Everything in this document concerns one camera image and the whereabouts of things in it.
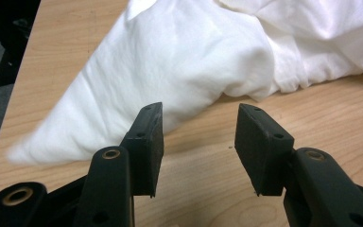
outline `wooden tabletop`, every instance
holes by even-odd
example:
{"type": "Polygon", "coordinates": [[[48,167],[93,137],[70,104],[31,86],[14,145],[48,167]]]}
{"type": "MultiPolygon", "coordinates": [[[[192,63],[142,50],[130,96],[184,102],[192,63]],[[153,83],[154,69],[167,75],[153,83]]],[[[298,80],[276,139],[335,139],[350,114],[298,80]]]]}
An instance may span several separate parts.
{"type": "MultiPolygon", "coordinates": [[[[0,132],[0,190],[18,182],[49,191],[89,162],[15,166],[6,150],[43,120],[125,8],[126,0],[43,0],[0,132]]],[[[165,136],[157,197],[135,198],[136,226],[288,226],[282,197],[257,197],[233,148],[239,103],[264,109],[296,139],[329,152],[363,185],[363,75],[275,94],[223,96],[165,136]]]]}

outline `black mechanism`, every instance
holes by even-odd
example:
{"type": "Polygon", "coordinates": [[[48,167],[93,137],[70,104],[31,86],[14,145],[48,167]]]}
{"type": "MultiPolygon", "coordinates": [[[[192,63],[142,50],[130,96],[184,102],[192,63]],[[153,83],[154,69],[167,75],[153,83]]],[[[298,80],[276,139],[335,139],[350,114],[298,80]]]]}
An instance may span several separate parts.
{"type": "Polygon", "coordinates": [[[294,138],[263,110],[240,104],[235,148],[256,193],[281,196],[290,226],[363,226],[363,187],[315,148],[294,138]]]}
{"type": "Polygon", "coordinates": [[[155,196],[162,118],[162,103],[144,107],[119,147],[99,150],[87,176],[49,194],[41,183],[2,190],[0,226],[134,226],[133,196],[155,196]]]}
{"type": "MultiPolygon", "coordinates": [[[[144,107],[119,147],[99,150],[85,177],[49,194],[40,183],[0,192],[0,226],[134,226],[133,196],[155,196],[162,157],[162,103],[144,107]]],[[[263,110],[240,104],[235,148],[257,195],[281,196],[290,226],[363,226],[363,187],[263,110]]]]}

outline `white fabric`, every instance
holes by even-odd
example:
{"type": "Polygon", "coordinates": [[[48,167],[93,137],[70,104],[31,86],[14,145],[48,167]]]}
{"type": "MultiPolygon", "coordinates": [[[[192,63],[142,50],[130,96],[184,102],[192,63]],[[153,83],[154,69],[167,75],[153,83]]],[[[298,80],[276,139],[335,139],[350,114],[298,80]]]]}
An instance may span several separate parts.
{"type": "Polygon", "coordinates": [[[15,163],[90,159],[139,110],[164,104],[164,132],[222,93],[261,100],[363,72],[363,1],[130,0],[15,163]]]}

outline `white cloth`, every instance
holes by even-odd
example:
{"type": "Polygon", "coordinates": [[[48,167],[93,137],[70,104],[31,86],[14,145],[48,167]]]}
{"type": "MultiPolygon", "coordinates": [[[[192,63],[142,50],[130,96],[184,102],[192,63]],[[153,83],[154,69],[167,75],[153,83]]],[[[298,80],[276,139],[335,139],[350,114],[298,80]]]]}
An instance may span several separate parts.
{"type": "Polygon", "coordinates": [[[363,72],[363,1],[130,0],[15,163],[90,159],[139,110],[164,104],[164,132],[222,93],[261,100],[363,72]]]}

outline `wooden table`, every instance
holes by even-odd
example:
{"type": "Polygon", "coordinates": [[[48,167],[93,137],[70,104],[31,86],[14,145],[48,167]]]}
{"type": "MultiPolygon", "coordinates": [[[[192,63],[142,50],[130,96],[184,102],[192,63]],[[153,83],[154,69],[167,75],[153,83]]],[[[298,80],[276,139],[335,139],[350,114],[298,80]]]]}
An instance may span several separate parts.
{"type": "MultiPolygon", "coordinates": [[[[5,151],[44,119],[93,53],[126,0],[43,0],[0,132],[0,190],[18,182],[49,191],[89,162],[15,166],[5,151]]],[[[165,137],[157,197],[135,199],[136,226],[287,226],[283,198],[256,197],[233,148],[238,104],[263,108],[296,139],[328,151],[363,185],[363,75],[256,103],[223,96],[165,137]]]]}

